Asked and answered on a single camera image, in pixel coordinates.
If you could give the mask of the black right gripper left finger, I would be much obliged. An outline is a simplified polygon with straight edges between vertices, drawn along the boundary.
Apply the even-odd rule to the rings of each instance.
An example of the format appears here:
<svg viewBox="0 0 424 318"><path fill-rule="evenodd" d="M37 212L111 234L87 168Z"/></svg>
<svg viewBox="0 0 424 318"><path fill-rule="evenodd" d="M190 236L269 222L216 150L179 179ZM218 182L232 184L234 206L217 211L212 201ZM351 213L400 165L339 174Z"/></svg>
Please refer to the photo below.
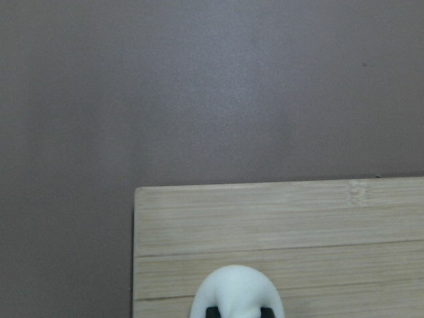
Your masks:
<svg viewBox="0 0 424 318"><path fill-rule="evenodd" d="M218 307L208 307L205 310L205 318L221 318L221 313Z"/></svg>

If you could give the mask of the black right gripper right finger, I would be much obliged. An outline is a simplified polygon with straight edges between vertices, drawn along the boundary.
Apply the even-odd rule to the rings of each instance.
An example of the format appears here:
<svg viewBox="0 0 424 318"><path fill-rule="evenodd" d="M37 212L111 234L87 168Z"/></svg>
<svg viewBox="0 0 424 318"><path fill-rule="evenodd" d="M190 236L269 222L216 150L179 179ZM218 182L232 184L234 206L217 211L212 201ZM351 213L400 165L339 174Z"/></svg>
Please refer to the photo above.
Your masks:
<svg viewBox="0 0 424 318"><path fill-rule="evenodd" d="M260 318L274 318L274 311L269 307L260 308Z"/></svg>

